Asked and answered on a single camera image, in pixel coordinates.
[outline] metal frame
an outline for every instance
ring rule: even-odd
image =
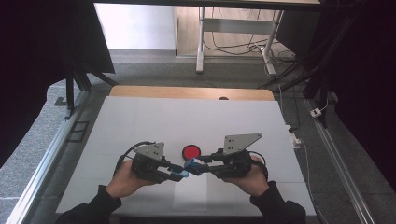
[[[35,196],[40,190],[42,183],[47,177],[47,174],[50,172],[50,168],[53,162],[55,161],[58,153],[60,152],[67,135],[73,127],[74,122],[77,120],[79,113],[82,111],[82,107],[87,99],[88,93],[82,91],[76,101],[75,112],[70,117],[70,119],[65,119],[61,123],[58,132],[55,134],[54,139],[49,144],[49,148],[47,149],[43,159],[35,169],[35,173],[32,175],[32,178],[27,184],[26,189],[23,191],[23,194],[21,195],[10,216],[8,217],[6,224],[20,224],[26,218],[26,215],[30,210]]]
[[[308,100],[305,100],[305,105],[308,111],[314,109]],[[347,166],[341,154],[339,153],[337,146],[332,140],[332,136],[330,135],[327,129],[323,128],[319,120],[317,119],[313,119],[313,120],[315,122],[315,126],[318,129],[318,133],[329,153],[329,156],[332,159],[332,164],[334,165],[335,170],[340,176],[341,182],[343,183],[347,194],[350,196],[352,205],[355,208],[356,213],[359,219],[361,220],[361,223],[374,224],[375,221],[373,219],[373,216],[371,215],[366,202],[361,196],[361,192],[359,191],[358,187],[353,181],[353,178],[349,170],[347,169]]]
[[[202,74],[204,72],[204,32],[269,35],[265,48],[261,48],[261,54],[264,58],[264,66],[267,68],[268,75],[274,76],[276,74],[269,53],[283,11],[278,11],[274,21],[245,21],[213,18],[206,19],[205,8],[199,7],[199,10],[200,32],[197,50],[197,74]]]
[[[181,7],[231,7],[272,10],[299,10],[299,11],[342,11],[356,6],[362,0],[347,4],[301,4],[285,2],[266,2],[257,0],[93,0],[94,3],[155,5],[155,6],[181,6]]]

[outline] white tabletop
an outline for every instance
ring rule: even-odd
[[[195,144],[208,155],[223,147],[225,135],[242,133],[262,133],[262,139],[247,149],[264,156],[269,179],[276,181],[285,201],[299,203],[313,216],[315,211],[277,102],[114,96],[105,99],[57,213],[88,203],[97,185],[110,181],[119,156],[138,142],[164,142],[166,159],[182,165],[184,146]],[[212,174],[144,187],[122,199],[122,207],[114,214],[261,216],[246,193]]]

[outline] wall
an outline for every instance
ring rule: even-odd
[[[176,50],[174,7],[95,4],[109,49]]]

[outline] floor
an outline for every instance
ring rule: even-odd
[[[220,41],[221,39],[222,37],[219,38],[219,44],[230,44]],[[248,40],[244,39],[240,43],[248,43]],[[265,75],[262,59],[254,58],[254,56],[253,58],[207,58],[205,59],[205,72],[198,76],[195,74],[194,59],[187,57],[189,54],[193,55],[195,49],[196,47],[186,48],[185,53],[178,57],[151,53],[133,55],[128,52],[111,50],[117,74],[110,75],[110,77],[123,85],[245,89],[257,89],[262,84],[273,80]],[[287,64],[276,63],[276,71],[281,72],[287,66]],[[276,79],[268,87],[276,88],[278,84],[288,82],[300,74],[301,71],[294,71],[288,77]],[[54,223],[58,216],[55,214],[57,204],[62,198],[79,155],[89,138],[102,102],[111,89],[96,77],[90,76],[90,80],[92,89],[88,92],[86,104],[81,106],[82,113],[73,131],[69,134],[68,140],[64,143],[60,155],[56,159],[56,165],[52,167],[43,188],[38,192],[24,223]],[[305,99],[302,97],[304,85],[305,83],[302,83],[294,89],[282,92],[281,95],[276,94],[276,99],[283,108],[285,123],[297,128],[296,136],[304,140],[305,148],[302,147],[295,151],[304,178],[307,182],[309,180],[315,204],[327,223],[361,223],[323,145],[314,121],[309,115]],[[53,136],[57,133],[59,124],[64,119],[65,106],[62,104],[62,98],[59,97],[65,97],[64,81],[49,88],[48,101],[42,113],[14,155],[0,170],[0,187],[2,189],[0,192],[0,223],[7,221]],[[333,111],[335,104],[334,99],[331,99],[327,107],[328,131],[339,147],[340,154],[367,202],[375,223],[394,223],[396,194],[359,142],[337,118]],[[82,131],[80,125],[86,125],[87,129],[82,129],[85,130]],[[319,223],[316,217],[308,217],[307,222]]]

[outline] red button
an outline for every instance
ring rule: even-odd
[[[183,155],[183,159],[187,161],[191,158],[201,156],[201,149],[198,148],[198,146],[196,145],[188,145],[183,148],[182,155]]]

